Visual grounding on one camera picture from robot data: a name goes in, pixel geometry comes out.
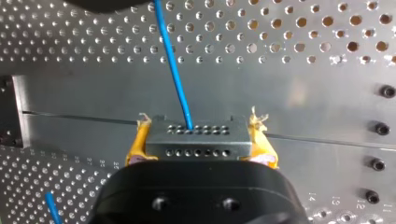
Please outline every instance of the perforated metal panel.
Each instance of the perforated metal panel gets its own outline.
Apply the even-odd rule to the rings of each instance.
[[[394,99],[379,94],[396,85],[395,1],[174,0],[163,8],[194,119],[248,115],[255,105],[269,114],[281,171],[314,223],[396,220],[396,138],[393,131],[373,132],[378,122],[396,126]],[[34,148],[106,158],[113,166],[123,163],[138,113],[182,120],[152,4],[96,15],[62,1],[0,0],[0,11],[0,69],[16,75],[24,140]],[[365,156],[386,158],[387,172],[364,167]],[[39,183],[38,190],[46,189]],[[376,189],[386,200],[363,206],[360,188]],[[56,197],[62,192],[70,196],[65,189]],[[89,192],[83,203],[91,202]],[[315,201],[309,193],[318,195]],[[64,217],[76,208],[67,207]],[[11,216],[10,209],[1,211]],[[35,216],[30,222],[48,222],[44,212],[28,211]],[[78,209],[69,222],[85,212]],[[341,219],[343,212],[352,219]]]

